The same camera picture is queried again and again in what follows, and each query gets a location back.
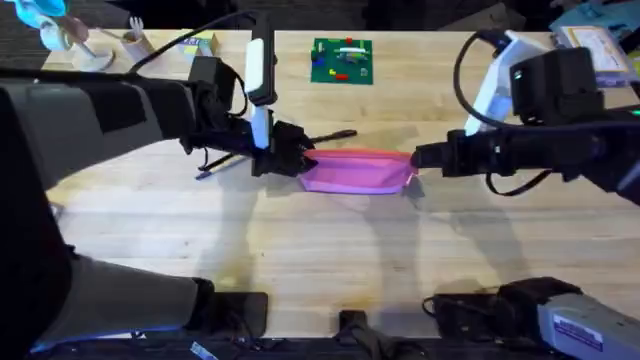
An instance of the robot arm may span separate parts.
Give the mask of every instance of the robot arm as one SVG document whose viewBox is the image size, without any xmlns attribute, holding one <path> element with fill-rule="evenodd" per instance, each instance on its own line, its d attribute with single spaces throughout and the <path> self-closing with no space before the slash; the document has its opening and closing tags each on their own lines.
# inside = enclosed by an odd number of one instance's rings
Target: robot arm
<svg viewBox="0 0 640 360">
<path fill-rule="evenodd" d="M 238 75 L 217 58 L 196 59 L 189 81 L 0 69 L 0 91 L 11 99 L 45 189 L 88 166 L 167 139 L 180 139 L 188 154 L 207 147 L 250 156 L 255 176 L 309 170 L 314 162 L 303 152 L 313 148 L 311 140 L 295 125 L 274 126 L 266 108 L 276 101 L 273 30 L 266 16 L 252 34 L 250 122 L 229 112 Z"/>
<path fill-rule="evenodd" d="M 465 130 L 450 131 L 447 142 L 418 146 L 412 164 L 442 168 L 445 177 L 486 174 L 490 190 L 506 196 L 529 190 L 552 172 L 562 174 L 566 182 L 584 176 L 604 191 L 640 205 L 640 145 L 633 140 L 640 135 L 638 107 L 605 109 L 587 49 L 540 54 L 542 49 L 514 35 L 509 42 L 507 35 L 479 32 L 464 45 L 456 61 L 454 87 L 470 120 Z M 464 53 L 477 38 L 497 44 L 502 52 L 475 108 L 461 95 L 459 73 Z M 506 56 L 510 51 L 521 56 Z M 510 64 L 506 75 L 501 75 L 503 64 Z M 504 95 L 507 89 L 509 97 Z M 511 105 L 524 126 L 503 122 Z M 544 171 L 519 189 L 499 193 L 491 175 L 512 176 L 519 169 Z"/>
<path fill-rule="evenodd" d="M 484 39 L 496 47 L 497 57 L 489 66 L 473 107 L 481 114 L 504 121 L 511 109 L 511 77 L 509 70 L 519 62 L 542 55 L 551 49 L 541 43 L 507 30 L 487 31 Z M 464 130 L 467 135 L 487 131 L 490 127 L 469 115 Z"/>
<path fill-rule="evenodd" d="M 500 339 L 507 347 L 582 360 L 640 357 L 638 320 L 554 278 L 516 281 L 496 294 L 437 294 L 425 301 L 432 302 L 445 339 Z"/>
</svg>

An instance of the blue object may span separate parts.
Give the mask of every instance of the blue object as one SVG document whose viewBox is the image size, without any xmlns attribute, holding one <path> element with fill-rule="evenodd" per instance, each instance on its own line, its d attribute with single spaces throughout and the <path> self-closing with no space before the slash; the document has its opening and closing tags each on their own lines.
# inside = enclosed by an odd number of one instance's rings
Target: blue object
<svg viewBox="0 0 640 360">
<path fill-rule="evenodd" d="M 609 31 L 620 41 L 640 27 L 640 0 L 602 5 L 587 2 L 562 14 L 549 28 L 558 32 L 561 26 L 592 25 Z"/>
<path fill-rule="evenodd" d="M 25 24 L 39 28 L 37 15 L 64 16 L 67 6 L 64 0 L 8 0 L 16 4 L 16 15 Z"/>
<path fill-rule="evenodd" d="M 202 360 L 218 360 L 218 358 L 213 356 L 213 354 L 210 353 L 209 350 L 205 349 L 202 345 L 198 344 L 195 341 L 193 342 L 193 344 L 191 344 L 191 352 Z"/>
</svg>

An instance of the wire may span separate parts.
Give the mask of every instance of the wire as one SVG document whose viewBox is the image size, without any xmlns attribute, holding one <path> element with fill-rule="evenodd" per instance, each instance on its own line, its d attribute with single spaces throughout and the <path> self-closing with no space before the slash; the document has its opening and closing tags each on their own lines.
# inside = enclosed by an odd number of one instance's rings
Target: wire
<svg viewBox="0 0 640 360">
<path fill-rule="evenodd" d="M 195 36 L 205 30 L 208 30 L 210 28 L 212 28 L 213 26 L 216 25 L 220 25 L 221 23 L 230 20 L 230 19 L 234 19 L 234 18 L 238 18 L 238 17 L 247 17 L 249 19 L 251 19 L 254 23 L 255 23 L 255 18 L 251 15 L 251 14 L 255 14 L 257 11 L 256 10 L 246 10 L 246 11 L 239 11 L 239 12 L 235 12 L 232 14 L 227 14 L 225 16 L 219 17 L 205 25 L 202 25 L 201 27 L 189 31 L 188 33 L 178 36 L 177 38 L 171 40 L 169 43 L 167 43 L 166 45 L 164 45 L 163 47 L 161 47 L 160 49 L 152 52 L 151 54 L 147 55 L 146 57 L 144 57 L 142 60 L 138 61 L 137 63 L 135 63 L 135 65 L 133 65 L 131 67 L 131 69 L 129 69 L 129 74 L 132 73 L 137 73 L 140 68 L 142 68 L 143 66 L 145 66 L 146 64 L 150 63 L 151 61 L 155 60 L 158 56 L 164 54 L 167 50 L 171 49 L 172 47 L 174 47 L 175 45 L 178 45 L 179 43 L 181 43 L 182 41 Z"/>
<path fill-rule="evenodd" d="M 489 188 L 489 190 L 496 194 L 496 195 L 500 195 L 500 196 L 506 196 L 506 197 L 511 197 L 511 196 L 518 196 L 518 195 L 522 195 L 524 193 L 526 193 L 527 191 L 533 189 L 534 187 L 540 185 L 541 182 L 543 182 L 546 178 L 549 177 L 549 175 L 551 175 L 553 173 L 553 171 L 551 170 L 543 170 L 541 173 L 539 173 L 538 175 L 536 175 L 536 177 L 534 177 L 533 179 L 529 180 L 527 183 L 525 183 L 524 185 L 513 189 L 511 191 L 507 191 L 507 192 L 499 192 L 495 185 L 493 184 L 493 180 L 491 178 L 491 176 L 493 175 L 492 173 L 487 173 L 486 177 L 485 177 L 485 184 L 487 185 L 487 187 Z"/>
<path fill-rule="evenodd" d="M 356 130 L 341 130 L 329 135 L 325 135 L 325 136 L 318 136 L 315 138 L 311 138 L 311 142 L 314 144 L 319 144 L 322 142 L 327 142 L 327 141 L 331 141 L 331 140 L 339 140 L 339 139 L 346 139 L 349 137 L 353 137 L 358 135 L 358 132 Z M 220 158 L 218 158 L 216 161 L 212 162 L 211 164 L 207 165 L 207 162 L 209 161 L 209 152 L 206 151 L 207 149 L 205 148 L 205 164 L 198 167 L 198 170 L 202 171 L 203 173 L 207 173 L 210 172 L 213 168 L 216 168 L 218 166 L 221 166 L 222 164 L 226 163 L 227 161 L 233 159 L 236 155 L 234 154 L 226 154 Z"/>
<path fill-rule="evenodd" d="M 430 297 L 425 298 L 424 300 L 422 300 L 422 311 L 425 314 L 429 315 L 430 317 L 436 319 L 435 312 L 427 309 L 427 304 L 428 303 L 433 303 L 433 300 L 434 300 L 433 296 L 430 296 Z M 459 301 L 453 301 L 453 300 L 450 300 L 450 299 L 447 299 L 447 298 L 441 298 L 440 301 L 443 302 L 443 303 L 448 303 L 448 304 L 457 306 L 457 307 L 459 307 L 461 309 L 465 309 L 465 310 L 468 310 L 468 311 L 476 312 L 478 314 L 482 314 L 484 316 L 493 316 L 493 314 L 491 314 L 490 312 L 488 312 L 488 311 L 486 311 L 484 309 L 481 309 L 481 308 L 479 308 L 477 306 L 465 304 L 465 303 L 462 303 L 462 302 L 459 302 Z"/>
<path fill-rule="evenodd" d="M 238 72 L 231 66 L 229 66 L 229 69 L 233 71 L 233 74 L 235 75 L 236 80 L 238 80 L 238 83 L 240 83 L 240 88 L 242 89 L 242 95 L 244 96 L 244 107 L 242 108 L 242 110 L 240 110 L 237 113 L 229 113 L 229 115 L 241 117 L 247 112 L 247 109 L 249 108 L 249 97 L 247 96 L 247 92 L 244 90 L 244 80 L 242 80 L 242 77 L 240 77 L 240 74 L 238 74 Z"/>
<path fill-rule="evenodd" d="M 523 126 L 523 125 L 513 125 L 507 124 L 502 121 L 498 121 L 492 119 L 488 116 L 485 116 L 478 112 L 464 97 L 464 93 L 462 92 L 462 88 L 460 87 L 460 68 L 462 66 L 462 60 L 464 60 L 467 51 L 471 47 L 471 45 L 478 39 L 481 39 L 481 33 L 476 32 L 467 41 L 462 45 L 462 49 L 460 49 L 460 53 L 456 58 L 455 65 L 453 67 L 453 90 L 455 92 L 456 98 L 460 105 L 470 114 L 473 115 L 480 122 L 492 126 L 497 129 L 504 129 L 510 131 L 521 131 L 521 132 L 560 132 L 560 131 L 579 131 L 579 130 L 596 130 L 603 128 L 620 128 L 620 127 L 640 127 L 640 121 L 638 122 L 630 122 L 630 121 L 607 121 L 607 122 L 591 122 L 591 123 L 582 123 L 582 124 L 572 124 L 572 125 L 559 125 L 559 126 Z"/>
</svg>

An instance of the black cable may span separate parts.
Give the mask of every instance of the black cable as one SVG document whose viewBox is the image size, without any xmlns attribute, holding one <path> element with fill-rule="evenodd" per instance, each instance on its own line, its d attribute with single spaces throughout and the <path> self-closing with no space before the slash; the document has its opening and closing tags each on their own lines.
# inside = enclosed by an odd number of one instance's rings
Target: black cable
<svg viewBox="0 0 640 360">
<path fill-rule="evenodd" d="M 158 56 L 164 54 L 167 50 L 171 49 L 172 47 L 174 47 L 175 45 L 178 45 L 179 43 L 181 43 L 182 41 L 195 36 L 205 30 L 209 30 L 210 28 L 212 28 L 213 26 L 216 25 L 220 25 L 221 23 L 230 20 L 230 19 L 234 19 L 237 17 L 247 17 L 251 20 L 253 20 L 253 22 L 255 23 L 255 18 L 253 16 L 251 16 L 251 14 L 256 13 L 256 10 L 246 10 L 246 11 L 239 11 L 239 12 L 235 12 L 232 14 L 227 14 L 225 16 L 219 17 L 205 25 L 202 25 L 201 27 L 195 29 L 195 30 L 191 30 L 188 33 L 184 34 L 184 35 L 180 35 L 177 38 L 171 40 L 169 43 L 167 43 L 166 45 L 164 45 L 163 47 L 161 47 L 160 49 L 152 52 L 151 54 L 147 55 L 146 57 L 144 57 L 142 60 L 138 61 L 137 63 L 135 63 L 131 69 L 129 69 L 129 74 L 131 73 L 137 73 L 140 68 L 142 68 L 143 66 L 145 66 L 146 64 L 150 63 L 151 61 L 155 60 Z"/>
<path fill-rule="evenodd" d="M 319 144 L 322 142 L 327 142 L 327 141 L 331 141 L 331 140 L 339 140 L 339 139 L 346 139 L 349 137 L 353 137 L 358 135 L 358 132 L 356 130 L 341 130 L 341 131 L 337 131 L 334 132 L 332 134 L 329 135 L 325 135 L 325 136 L 318 136 L 315 138 L 311 138 L 311 142 L 314 144 Z M 205 165 L 202 165 L 198 168 L 198 170 L 202 171 L 203 173 L 209 172 L 211 171 L 213 168 L 218 167 L 224 163 L 226 163 L 227 161 L 231 160 L 232 158 L 234 158 L 235 155 L 234 154 L 226 154 L 220 158 L 218 158 L 216 161 L 212 162 L 211 164 L 206 165 L 206 163 L 208 162 L 208 152 L 205 152 Z"/>
<path fill-rule="evenodd" d="M 491 190 L 492 193 L 496 195 L 511 197 L 511 196 L 522 195 L 527 191 L 533 189 L 534 187 L 538 186 L 542 181 L 544 181 L 546 178 L 548 178 L 549 175 L 551 175 L 552 173 L 553 171 L 551 170 L 543 170 L 540 174 L 536 175 L 536 177 L 529 180 L 526 184 L 520 186 L 519 188 L 513 189 L 511 191 L 507 191 L 507 192 L 500 192 L 496 189 L 495 185 L 493 184 L 493 180 L 491 178 L 491 176 L 493 175 L 492 173 L 487 173 L 484 179 L 484 182 L 487 184 L 487 187 L 489 188 L 489 190 Z"/>
<path fill-rule="evenodd" d="M 236 80 L 238 80 L 238 83 L 240 83 L 240 88 L 242 89 L 242 95 L 244 96 L 244 106 L 242 107 L 242 110 L 240 110 L 237 113 L 229 113 L 229 115 L 241 117 L 247 112 L 247 109 L 249 108 L 249 96 L 247 96 L 247 92 L 244 91 L 244 80 L 242 80 L 242 77 L 240 77 L 240 74 L 238 74 L 238 72 L 231 66 L 229 66 L 229 69 L 233 71 L 233 75 L 236 77 Z"/>
<path fill-rule="evenodd" d="M 523 126 L 523 125 L 513 125 L 507 124 L 502 121 L 498 121 L 492 119 L 488 116 L 485 116 L 478 112 L 464 97 L 462 92 L 462 88 L 460 87 L 460 68 L 462 65 L 462 60 L 464 59 L 467 51 L 471 47 L 474 41 L 477 39 L 481 39 L 481 32 L 476 32 L 467 41 L 462 45 L 462 49 L 460 49 L 460 53 L 456 58 L 455 65 L 453 67 L 453 90 L 456 94 L 456 98 L 460 105 L 470 114 L 473 115 L 480 122 L 495 127 L 497 129 L 511 130 L 511 131 L 522 131 L 522 132 L 559 132 L 559 131 L 579 131 L 579 130 L 597 130 L 603 128 L 619 128 L 619 127 L 640 127 L 640 121 L 638 122 L 629 122 L 629 121 L 607 121 L 607 122 L 591 122 L 591 123 L 582 123 L 582 124 L 572 124 L 572 125 L 559 125 L 559 126 Z"/>
<path fill-rule="evenodd" d="M 226 155 L 218 158 L 216 161 L 212 162 L 211 164 L 200 166 L 198 168 L 198 170 L 200 170 L 202 172 L 209 172 L 213 168 L 216 168 L 216 167 L 226 163 L 227 161 L 231 160 L 234 156 L 235 156 L 234 154 L 226 154 Z"/>
</svg>

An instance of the white label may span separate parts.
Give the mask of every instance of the white label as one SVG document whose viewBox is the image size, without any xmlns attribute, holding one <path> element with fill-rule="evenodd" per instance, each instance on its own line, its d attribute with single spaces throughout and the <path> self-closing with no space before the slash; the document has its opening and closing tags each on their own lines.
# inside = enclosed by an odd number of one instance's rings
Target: white label
<svg viewBox="0 0 640 360">
<path fill-rule="evenodd" d="M 602 352 L 603 338 L 597 331 L 560 315 L 553 315 L 553 328 L 557 333 Z"/>
<path fill-rule="evenodd" d="M 591 50 L 593 68 L 596 71 L 629 70 L 615 44 L 603 29 L 595 26 L 567 26 L 562 30 L 574 47 L 582 46 Z"/>
<path fill-rule="evenodd" d="M 254 39 L 247 44 L 247 59 L 244 69 L 245 91 L 258 90 L 264 81 L 264 41 Z"/>
</svg>

